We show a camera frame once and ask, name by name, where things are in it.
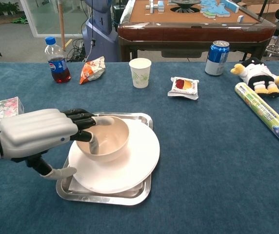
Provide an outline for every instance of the glass door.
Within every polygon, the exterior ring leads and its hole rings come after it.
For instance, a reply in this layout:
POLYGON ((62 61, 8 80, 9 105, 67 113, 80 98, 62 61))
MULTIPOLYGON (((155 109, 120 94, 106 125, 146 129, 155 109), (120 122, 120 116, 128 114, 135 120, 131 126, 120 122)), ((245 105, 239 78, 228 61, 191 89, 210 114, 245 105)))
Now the glass door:
MULTIPOLYGON (((91 9, 82 0, 61 0, 66 37, 82 37, 81 26, 91 9)), ((58 0, 21 0, 34 37, 60 37, 58 0)))

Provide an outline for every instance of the ceramic bowl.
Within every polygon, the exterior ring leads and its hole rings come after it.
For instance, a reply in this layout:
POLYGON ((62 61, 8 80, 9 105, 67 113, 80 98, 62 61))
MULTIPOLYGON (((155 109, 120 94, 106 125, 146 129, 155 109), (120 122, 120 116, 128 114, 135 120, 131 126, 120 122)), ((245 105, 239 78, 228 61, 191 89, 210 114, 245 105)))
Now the ceramic bowl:
POLYGON ((99 142, 99 153, 90 152, 88 142, 77 141, 80 150, 91 160, 97 162, 110 162, 120 157, 125 152, 129 140, 129 127, 120 118, 110 116, 114 123, 109 126, 93 126, 85 131, 93 133, 99 142))

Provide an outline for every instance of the potted plant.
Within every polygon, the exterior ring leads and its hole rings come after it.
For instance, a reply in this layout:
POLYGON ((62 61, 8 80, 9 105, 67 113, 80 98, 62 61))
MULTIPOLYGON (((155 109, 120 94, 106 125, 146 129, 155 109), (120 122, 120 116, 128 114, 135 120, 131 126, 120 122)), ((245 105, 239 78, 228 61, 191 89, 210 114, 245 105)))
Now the potted plant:
POLYGON ((18 2, 15 2, 15 3, 8 3, 9 4, 9 9, 10 9, 10 12, 12 13, 12 15, 15 15, 18 13, 19 11, 19 5, 18 5, 18 2))
POLYGON ((2 13, 3 15, 7 16, 8 12, 7 12, 7 3, 2 2, 2 13))
POLYGON ((11 13, 11 3, 10 2, 3 3, 3 6, 4 6, 3 13, 4 13, 5 16, 12 14, 11 13))
POLYGON ((5 11, 5 6, 3 2, 0 2, 0 16, 4 15, 4 11, 5 11))

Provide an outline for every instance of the plush toy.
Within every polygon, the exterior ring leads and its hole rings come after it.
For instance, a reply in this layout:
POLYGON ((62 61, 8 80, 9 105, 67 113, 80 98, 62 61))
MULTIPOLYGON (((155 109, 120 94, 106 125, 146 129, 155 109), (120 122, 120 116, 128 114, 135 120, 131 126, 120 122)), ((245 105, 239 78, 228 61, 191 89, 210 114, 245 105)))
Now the plush toy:
POLYGON ((259 59, 249 58, 241 64, 235 64, 231 73, 239 75, 260 97, 279 97, 279 76, 272 74, 259 59))

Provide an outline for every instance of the paper cup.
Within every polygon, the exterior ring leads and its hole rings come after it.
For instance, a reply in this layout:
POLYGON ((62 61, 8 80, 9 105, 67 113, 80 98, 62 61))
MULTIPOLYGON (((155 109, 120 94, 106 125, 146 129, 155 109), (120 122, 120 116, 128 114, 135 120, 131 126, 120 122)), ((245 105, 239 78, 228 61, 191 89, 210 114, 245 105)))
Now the paper cup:
POLYGON ((133 85, 142 89, 148 86, 151 61, 147 58, 135 58, 129 62, 133 85))

